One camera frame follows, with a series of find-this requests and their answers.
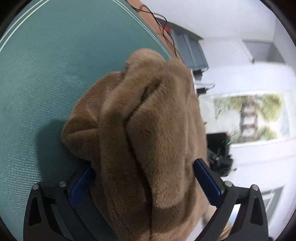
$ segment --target teal surface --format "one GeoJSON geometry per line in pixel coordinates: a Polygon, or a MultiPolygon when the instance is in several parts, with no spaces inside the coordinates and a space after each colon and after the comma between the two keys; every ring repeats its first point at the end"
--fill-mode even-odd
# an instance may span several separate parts
{"type": "MultiPolygon", "coordinates": [[[[168,59],[137,18],[124,0],[33,1],[1,40],[0,216],[17,240],[32,185],[67,180],[87,165],[60,141],[81,95],[106,73],[124,70],[137,49],[168,59]]],[[[90,197],[78,211],[97,238],[116,240],[90,197]]]]}

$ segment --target plush fabric fold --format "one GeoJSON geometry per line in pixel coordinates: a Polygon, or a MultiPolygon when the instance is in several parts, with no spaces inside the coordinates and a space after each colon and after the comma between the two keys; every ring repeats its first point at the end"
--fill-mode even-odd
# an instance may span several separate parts
{"type": "Polygon", "coordinates": [[[205,213],[192,168],[206,160],[205,128],[180,60],[136,51],[82,96],[61,138],[91,161],[92,198],[121,241],[186,240],[205,213]]]}

